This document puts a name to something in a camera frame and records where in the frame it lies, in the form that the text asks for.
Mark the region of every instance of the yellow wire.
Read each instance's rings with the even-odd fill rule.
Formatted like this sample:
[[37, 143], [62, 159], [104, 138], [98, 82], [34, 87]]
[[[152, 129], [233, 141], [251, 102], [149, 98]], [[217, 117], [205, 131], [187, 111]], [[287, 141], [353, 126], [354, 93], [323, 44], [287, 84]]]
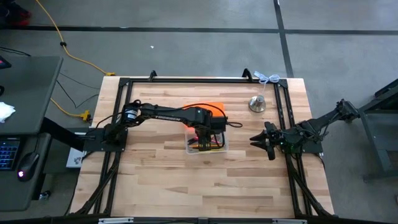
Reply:
[[[39, 6], [43, 9], [43, 11], [47, 14], [47, 16], [49, 17], [49, 19], [51, 20], [52, 24], [54, 25], [54, 27], [56, 28], [56, 30], [57, 30], [57, 32], [58, 32], [58, 35], [59, 35], [60, 38], [61, 38], [61, 41], [62, 41], [62, 42], [65, 42], [65, 41], [63, 40], [63, 37], [62, 37], [62, 34], [61, 34], [60, 30], [58, 29], [58, 26], [56, 25], [55, 21], [52, 19], [52, 17], [51, 17], [51, 15], [49, 14], [49, 12], [47, 12], [47, 10], [46, 10], [46, 9], [44, 8], [44, 6], [39, 2], [39, 0], [36, 0], [36, 2], [37, 2], [37, 4], [39, 4]], [[86, 60], [83, 60], [83, 59], [80, 59], [80, 58], [78, 58], [78, 57], [75, 57], [75, 56], [71, 55], [71, 54], [69, 53], [69, 51], [67, 50], [67, 47], [66, 47], [66, 46], [62, 46], [62, 47], [63, 47], [63, 49], [65, 50], [65, 52], [67, 53], [67, 55], [68, 55], [69, 57], [71, 57], [71, 58], [73, 58], [73, 59], [75, 59], [75, 60], [77, 60], [77, 61], [79, 61], [79, 62], [83, 62], [83, 63], [86, 63], [86, 64], [88, 64], [88, 65], [91, 65], [91, 66], [95, 67], [96, 69], [98, 69], [99, 71], [101, 71], [102, 73], [104, 73], [104, 75], [106, 75], [106, 76], [115, 75], [114, 72], [105, 72], [103, 69], [99, 68], [99, 67], [96, 66], [95, 64], [93, 64], [93, 63], [91, 63], [91, 62], [87, 62]]]
[[57, 108], [58, 108], [59, 110], [61, 110], [61, 111], [64, 112], [65, 114], [67, 114], [67, 115], [69, 115], [69, 116], [72, 116], [72, 117], [77, 117], [77, 118], [80, 117], [80, 114], [71, 114], [71, 113], [67, 112], [66, 110], [62, 109], [62, 107], [61, 107], [57, 102], [55, 102], [55, 100], [53, 100], [52, 98], [50, 98], [50, 100], [55, 104], [55, 106], [57, 106]]

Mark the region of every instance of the clear plastic container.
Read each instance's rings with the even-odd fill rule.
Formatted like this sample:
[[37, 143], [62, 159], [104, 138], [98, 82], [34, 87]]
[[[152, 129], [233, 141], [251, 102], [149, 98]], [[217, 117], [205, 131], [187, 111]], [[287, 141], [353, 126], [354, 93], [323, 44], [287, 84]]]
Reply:
[[197, 135], [195, 134], [195, 129], [187, 128], [185, 131], [185, 151], [187, 152], [187, 154], [209, 154], [209, 153], [228, 151], [228, 138], [227, 138], [226, 131], [222, 134], [217, 134], [216, 138], [217, 139], [215, 140], [214, 136], [211, 137], [211, 146], [214, 148], [222, 146], [223, 141], [224, 141], [223, 147], [221, 147], [219, 149], [212, 149], [209, 151], [199, 151], [199, 149], [194, 148], [195, 146], [198, 146]]

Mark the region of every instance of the gray desk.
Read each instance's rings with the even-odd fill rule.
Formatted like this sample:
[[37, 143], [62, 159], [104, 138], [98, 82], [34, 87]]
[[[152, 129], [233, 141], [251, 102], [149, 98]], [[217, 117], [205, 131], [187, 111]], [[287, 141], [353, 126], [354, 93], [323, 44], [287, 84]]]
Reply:
[[37, 162], [34, 176], [27, 182], [21, 182], [17, 179], [17, 170], [0, 172], [0, 212], [23, 211], [28, 208], [33, 197], [39, 196], [42, 170], [49, 145], [51, 135], [47, 133], [39, 134], [26, 138], [22, 148], [21, 157], [35, 150], [36, 141], [38, 141], [36, 152], [40, 154]]
[[37, 134], [62, 65], [61, 57], [7, 57], [11, 68], [0, 70], [5, 87], [0, 102], [14, 112], [0, 124], [0, 135]]

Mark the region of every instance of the keyboard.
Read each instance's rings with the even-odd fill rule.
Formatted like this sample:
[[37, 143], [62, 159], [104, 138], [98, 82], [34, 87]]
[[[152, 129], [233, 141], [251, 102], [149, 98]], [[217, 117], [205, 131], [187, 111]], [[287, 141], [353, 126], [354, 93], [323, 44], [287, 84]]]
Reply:
[[20, 138], [0, 138], [0, 171], [14, 170], [20, 146]]

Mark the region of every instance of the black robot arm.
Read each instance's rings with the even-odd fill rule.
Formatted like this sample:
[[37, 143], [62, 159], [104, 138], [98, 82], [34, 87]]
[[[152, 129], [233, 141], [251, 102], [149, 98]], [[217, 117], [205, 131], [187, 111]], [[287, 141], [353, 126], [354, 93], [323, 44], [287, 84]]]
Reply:
[[195, 128], [201, 151], [211, 149], [209, 142], [212, 135], [224, 132], [227, 124], [227, 117], [213, 117], [210, 110], [201, 107], [169, 108], [150, 103], [141, 104], [136, 100], [123, 106], [116, 124], [105, 126], [103, 139], [107, 143], [115, 142], [123, 130], [138, 126], [147, 119], [177, 121], [189, 128]]
[[300, 153], [301, 147], [308, 141], [320, 142], [327, 134], [329, 124], [342, 120], [350, 122], [359, 117], [358, 110], [344, 99], [337, 102], [336, 108], [317, 118], [302, 121], [289, 129], [277, 129], [270, 122], [265, 122], [266, 127], [262, 133], [250, 138], [252, 146], [260, 147], [268, 152], [270, 160], [275, 159], [274, 148], [281, 146], [284, 153]]

